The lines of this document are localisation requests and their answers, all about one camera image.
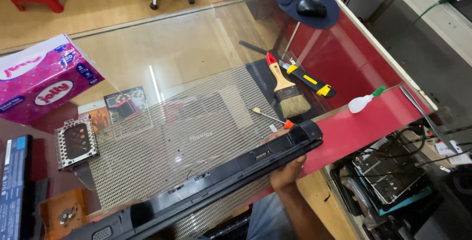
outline yellow and black utility knife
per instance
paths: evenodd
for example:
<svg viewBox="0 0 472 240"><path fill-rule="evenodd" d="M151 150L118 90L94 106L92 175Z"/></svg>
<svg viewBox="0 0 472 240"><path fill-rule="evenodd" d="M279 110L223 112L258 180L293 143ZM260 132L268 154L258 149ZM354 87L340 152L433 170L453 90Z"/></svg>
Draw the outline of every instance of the yellow and black utility knife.
<svg viewBox="0 0 472 240"><path fill-rule="evenodd" d="M337 93L330 85L324 81L313 78L313 76L307 74L303 69L297 68L295 65L284 63L282 67L287 70L287 74L295 75L298 79L315 90L316 94L324 98L331 98Z"/></svg>

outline green bottle cap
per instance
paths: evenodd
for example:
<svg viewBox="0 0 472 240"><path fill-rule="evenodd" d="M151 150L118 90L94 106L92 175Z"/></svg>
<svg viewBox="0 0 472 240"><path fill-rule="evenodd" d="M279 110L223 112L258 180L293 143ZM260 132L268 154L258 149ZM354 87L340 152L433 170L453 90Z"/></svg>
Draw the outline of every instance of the green bottle cap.
<svg viewBox="0 0 472 240"><path fill-rule="evenodd" d="M377 90L375 90L373 93L372 93L372 96L374 97L379 97L381 95L381 93L383 92L383 90L385 90L385 86L382 85L380 86L380 88L378 88Z"/></svg>

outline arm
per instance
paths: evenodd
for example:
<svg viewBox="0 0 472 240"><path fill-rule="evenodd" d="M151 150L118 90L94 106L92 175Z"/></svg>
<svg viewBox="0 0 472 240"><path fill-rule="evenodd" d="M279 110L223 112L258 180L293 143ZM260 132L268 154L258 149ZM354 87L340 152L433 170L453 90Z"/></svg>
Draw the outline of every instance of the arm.
<svg viewBox="0 0 472 240"><path fill-rule="evenodd" d="M277 136L272 139L284 133L286 131L280 130L275 133ZM277 169L270 176L270 183L284 204L288 218L300 240L334 239L296 186L295 180L300 174L305 160L306 155L303 155Z"/></svg>

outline pink tissue package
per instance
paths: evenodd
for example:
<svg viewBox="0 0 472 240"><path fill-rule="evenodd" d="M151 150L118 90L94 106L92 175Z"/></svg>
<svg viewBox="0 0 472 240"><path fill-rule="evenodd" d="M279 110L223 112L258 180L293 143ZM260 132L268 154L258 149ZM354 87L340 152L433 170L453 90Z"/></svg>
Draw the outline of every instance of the pink tissue package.
<svg viewBox="0 0 472 240"><path fill-rule="evenodd" d="M0 58L0 117L29 125L103 81L66 34Z"/></svg>

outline screwdriver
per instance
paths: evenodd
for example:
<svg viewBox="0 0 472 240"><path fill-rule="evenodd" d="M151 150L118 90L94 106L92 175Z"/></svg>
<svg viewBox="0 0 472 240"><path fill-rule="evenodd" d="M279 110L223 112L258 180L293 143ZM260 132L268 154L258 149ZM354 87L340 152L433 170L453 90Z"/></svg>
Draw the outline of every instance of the screwdriver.
<svg viewBox="0 0 472 240"><path fill-rule="evenodd" d="M278 121L278 122L284 124L284 128L285 128L285 129L291 129L291 128L293 127L293 125L294 125L293 122L291 122L291 121L288 120L288 119L287 119L286 122L283 122L283 121L280 121L280 120L278 120L278 119L276 119L276 118L273 118L273 117L271 117L271 116L268 116L268 115L262 113L262 112L261 112L261 109L258 108L258 107L255 107L254 109L251 109L251 108L248 107L247 109L249 109L249 110L251 110L251 111L254 111L254 113L264 115L264 116L266 116L266 117L268 117L268 118L272 118L273 120Z"/></svg>

